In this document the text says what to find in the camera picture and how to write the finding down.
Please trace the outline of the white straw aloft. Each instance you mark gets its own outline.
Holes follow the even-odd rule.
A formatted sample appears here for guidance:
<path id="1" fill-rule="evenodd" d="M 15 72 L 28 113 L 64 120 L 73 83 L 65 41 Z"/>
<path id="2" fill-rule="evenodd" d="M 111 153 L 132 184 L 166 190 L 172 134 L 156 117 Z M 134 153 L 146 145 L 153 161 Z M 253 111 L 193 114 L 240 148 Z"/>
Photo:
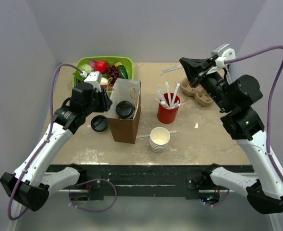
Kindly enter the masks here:
<path id="1" fill-rule="evenodd" d="M 178 69 L 182 69 L 183 67 L 181 65 L 178 65 L 178 66 L 175 66 L 175 67 L 172 67 L 172 68 L 169 68 L 169 69 L 166 69 L 166 70 L 163 70 L 161 71 L 160 75 L 164 75 L 168 72 L 172 72 L 172 71 L 175 71 L 175 70 L 178 70 Z"/>

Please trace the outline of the black plastic coffee lid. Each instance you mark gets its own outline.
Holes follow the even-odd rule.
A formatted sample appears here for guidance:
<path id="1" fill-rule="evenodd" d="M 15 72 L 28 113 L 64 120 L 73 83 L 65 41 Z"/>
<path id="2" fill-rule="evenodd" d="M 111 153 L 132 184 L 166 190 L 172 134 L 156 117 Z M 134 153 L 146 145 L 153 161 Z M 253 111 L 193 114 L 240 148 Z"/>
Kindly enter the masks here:
<path id="1" fill-rule="evenodd" d="M 135 113 L 135 108 L 129 101 L 121 101 L 116 105 L 116 114 L 120 113 Z"/>

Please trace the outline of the brown paper bag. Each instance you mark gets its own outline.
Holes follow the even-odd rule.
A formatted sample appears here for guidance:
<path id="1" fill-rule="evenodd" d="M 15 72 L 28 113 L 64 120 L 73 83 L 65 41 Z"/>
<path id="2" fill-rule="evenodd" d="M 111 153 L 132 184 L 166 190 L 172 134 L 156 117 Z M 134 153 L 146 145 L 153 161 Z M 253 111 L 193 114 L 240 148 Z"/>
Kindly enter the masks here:
<path id="1" fill-rule="evenodd" d="M 112 105 L 106 114 L 114 141 L 134 144 L 141 114 L 141 82 L 119 78 L 110 96 Z"/>

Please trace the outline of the white paper cup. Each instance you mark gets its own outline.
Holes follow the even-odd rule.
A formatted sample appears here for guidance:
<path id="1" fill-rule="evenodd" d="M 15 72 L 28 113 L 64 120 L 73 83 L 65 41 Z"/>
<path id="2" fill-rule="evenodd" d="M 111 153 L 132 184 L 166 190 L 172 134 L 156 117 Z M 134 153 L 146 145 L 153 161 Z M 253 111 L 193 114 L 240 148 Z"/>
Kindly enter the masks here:
<path id="1" fill-rule="evenodd" d="M 119 119 L 133 119 L 134 118 L 134 113 L 120 113 L 118 114 Z"/>

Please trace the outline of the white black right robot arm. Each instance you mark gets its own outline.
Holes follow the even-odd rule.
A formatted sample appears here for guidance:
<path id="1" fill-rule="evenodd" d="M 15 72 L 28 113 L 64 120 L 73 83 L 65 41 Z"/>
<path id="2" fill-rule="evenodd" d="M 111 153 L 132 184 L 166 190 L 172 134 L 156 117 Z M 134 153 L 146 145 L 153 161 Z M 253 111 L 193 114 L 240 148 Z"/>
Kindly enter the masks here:
<path id="1" fill-rule="evenodd" d="M 225 115 L 221 117 L 226 132 L 248 157 L 257 179 L 230 172 L 212 164 L 194 178 L 199 189 L 222 186 L 245 197 L 261 214 L 283 212 L 283 170 L 276 156 L 266 149 L 267 134 L 259 115 L 251 107 L 263 95 L 259 82 L 243 75 L 229 84 L 217 72 L 209 74 L 212 58 L 180 58 L 192 87 L 201 86 Z"/>

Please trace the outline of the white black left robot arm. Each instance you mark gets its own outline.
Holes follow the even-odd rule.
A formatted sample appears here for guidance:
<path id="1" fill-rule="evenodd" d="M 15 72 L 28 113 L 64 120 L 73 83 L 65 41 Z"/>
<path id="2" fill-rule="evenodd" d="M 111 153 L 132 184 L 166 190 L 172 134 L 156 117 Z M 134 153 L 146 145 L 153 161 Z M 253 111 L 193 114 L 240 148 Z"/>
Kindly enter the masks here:
<path id="1" fill-rule="evenodd" d="M 86 186 L 86 170 L 76 164 L 45 177 L 59 150 L 82 126 L 91 113 L 110 109 L 112 101 L 105 88 L 97 89 L 90 83 L 80 83 L 72 89 L 61 108 L 55 111 L 45 135 L 29 157 L 13 172 L 5 172 L 0 183 L 11 201 L 16 201 L 31 211 L 38 211 L 48 197 L 69 186 L 81 189 Z"/>

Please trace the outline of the white daikon radish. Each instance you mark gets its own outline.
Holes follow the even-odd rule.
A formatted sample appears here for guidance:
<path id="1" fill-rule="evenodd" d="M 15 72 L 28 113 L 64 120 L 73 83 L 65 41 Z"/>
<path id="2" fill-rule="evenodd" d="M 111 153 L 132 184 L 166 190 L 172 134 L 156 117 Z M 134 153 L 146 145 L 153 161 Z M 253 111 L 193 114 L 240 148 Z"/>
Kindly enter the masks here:
<path id="1" fill-rule="evenodd" d="M 107 86 L 108 85 L 108 79 L 105 78 L 105 77 L 102 77 L 101 81 L 100 81 L 100 85 Z"/>

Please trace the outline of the dark red grape bunch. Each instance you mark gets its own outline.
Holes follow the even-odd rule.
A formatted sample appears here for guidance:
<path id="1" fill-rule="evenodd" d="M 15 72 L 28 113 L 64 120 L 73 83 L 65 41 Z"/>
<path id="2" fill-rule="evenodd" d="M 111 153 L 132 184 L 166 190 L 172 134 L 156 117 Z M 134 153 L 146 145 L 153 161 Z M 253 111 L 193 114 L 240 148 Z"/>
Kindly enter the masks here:
<path id="1" fill-rule="evenodd" d="M 111 65 L 107 68 L 106 75 L 108 77 L 108 80 L 110 81 L 111 84 L 114 84 L 114 82 L 118 78 L 122 78 L 122 74 L 119 71 L 119 69 L 115 65 Z"/>

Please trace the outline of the red apple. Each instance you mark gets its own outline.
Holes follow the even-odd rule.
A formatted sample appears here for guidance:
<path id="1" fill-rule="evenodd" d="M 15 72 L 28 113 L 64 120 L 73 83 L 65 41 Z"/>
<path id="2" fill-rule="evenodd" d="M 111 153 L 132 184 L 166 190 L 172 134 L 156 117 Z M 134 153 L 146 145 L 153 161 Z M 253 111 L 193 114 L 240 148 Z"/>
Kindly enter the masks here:
<path id="1" fill-rule="evenodd" d="M 109 68 L 109 63 L 104 60 L 98 60 L 94 64 L 94 70 L 100 72 L 101 74 L 105 74 Z"/>

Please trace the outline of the purple onion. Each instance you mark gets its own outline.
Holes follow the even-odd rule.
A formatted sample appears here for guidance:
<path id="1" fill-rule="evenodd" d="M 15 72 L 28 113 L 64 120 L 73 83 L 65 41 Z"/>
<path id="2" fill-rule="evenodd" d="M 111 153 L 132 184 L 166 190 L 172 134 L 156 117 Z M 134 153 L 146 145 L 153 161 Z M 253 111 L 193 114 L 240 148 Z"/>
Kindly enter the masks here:
<path id="1" fill-rule="evenodd" d="M 94 67 L 95 67 L 95 64 L 96 64 L 96 61 L 91 60 L 88 64 L 89 64 L 92 68 L 94 68 Z"/>

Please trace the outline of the green plastic basket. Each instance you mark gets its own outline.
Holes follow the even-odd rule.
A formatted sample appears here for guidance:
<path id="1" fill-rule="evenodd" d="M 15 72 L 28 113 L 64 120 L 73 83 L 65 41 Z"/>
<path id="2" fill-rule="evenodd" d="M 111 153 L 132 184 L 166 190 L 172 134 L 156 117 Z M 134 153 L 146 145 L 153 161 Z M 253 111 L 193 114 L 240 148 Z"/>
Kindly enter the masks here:
<path id="1" fill-rule="evenodd" d="M 91 60 L 93 60 L 93 61 L 104 60 L 104 61 L 108 62 L 110 66 L 113 65 L 115 62 L 121 62 L 125 66 L 125 68 L 127 70 L 128 77 L 129 77 L 128 79 L 133 79 L 134 78 L 134 64 L 133 64 L 133 62 L 132 62 L 132 60 L 130 58 L 119 57 L 119 56 L 86 57 L 86 58 L 81 59 L 78 62 L 77 67 L 79 67 L 80 65 L 83 65 L 83 64 L 88 64 Z M 105 78 L 108 79 L 106 73 L 102 74 L 102 77 L 105 77 Z"/>

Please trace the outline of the white straw on table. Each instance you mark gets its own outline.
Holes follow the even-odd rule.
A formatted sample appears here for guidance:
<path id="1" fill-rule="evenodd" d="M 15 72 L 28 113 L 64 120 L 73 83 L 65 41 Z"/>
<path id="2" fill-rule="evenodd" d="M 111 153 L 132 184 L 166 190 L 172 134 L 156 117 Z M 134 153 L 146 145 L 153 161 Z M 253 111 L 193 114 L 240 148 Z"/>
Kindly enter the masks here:
<path id="1" fill-rule="evenodd" d="M 163 138 L 164 140 L 167 140 L 170 138 L 170 134 L 177 133 L 176 130 L 173 131 L 154 131 L 151 134 L 147 135 L 137 135 L 136 139 L 140 138 L 146 138 L 146 137 L 151 137 L 152 140 L 158 139 L 158 138 Z"/>

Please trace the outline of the red plastic cup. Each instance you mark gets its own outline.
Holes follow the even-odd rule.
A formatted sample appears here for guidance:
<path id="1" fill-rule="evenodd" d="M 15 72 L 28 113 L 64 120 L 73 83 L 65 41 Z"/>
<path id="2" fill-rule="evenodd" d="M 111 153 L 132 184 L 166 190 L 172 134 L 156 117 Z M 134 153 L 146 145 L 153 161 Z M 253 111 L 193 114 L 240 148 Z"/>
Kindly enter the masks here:
<path id="1" fill-rule="evenodd" d="M 174 109 L 167 109 L 159 103 L 157 118 L 163 124 L 170 124 L 176 119 L 178 109 L 179 107 L 176 107 Z"/>

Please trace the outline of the stack of white paper cups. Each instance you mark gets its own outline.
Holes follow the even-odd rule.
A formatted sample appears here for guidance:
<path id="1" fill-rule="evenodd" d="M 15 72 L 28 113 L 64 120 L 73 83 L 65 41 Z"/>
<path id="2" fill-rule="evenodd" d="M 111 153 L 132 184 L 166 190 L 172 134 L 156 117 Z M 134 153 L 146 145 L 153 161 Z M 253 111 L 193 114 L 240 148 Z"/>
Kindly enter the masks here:
<path id="1" fill-rule="evenodd" d="M 154 131 L 168 131 L 168 130 L 163 127 L 156 127 L 151 131 L 151 133 Z M 163 152 L 163 150 L 165 150 L 165 148 L 167 147 L 169 141 L 170 141 L 170 138 L 167 140 L 164 140 L 163 138 L 152 140 L 151 137 L 149 138 L 150 147 L 152 151 L 155 153 Z"/>

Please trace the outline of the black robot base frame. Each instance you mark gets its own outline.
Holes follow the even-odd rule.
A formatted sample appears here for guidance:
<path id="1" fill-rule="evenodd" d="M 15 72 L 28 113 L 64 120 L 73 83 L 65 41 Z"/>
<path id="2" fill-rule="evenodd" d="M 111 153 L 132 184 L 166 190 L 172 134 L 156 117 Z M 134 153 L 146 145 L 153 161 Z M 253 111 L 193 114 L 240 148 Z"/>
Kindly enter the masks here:
<path id="1" fill-rule="evenodd" d="M 214 183 L 209 172 L 214 165 L 80 165 L 83 173 L 72 192 L 90 190 L 91 200 L 118 197 L 184 197 L 198 199 L 201 193 L 220 188 L 245 195 L 242 183 Z"/>

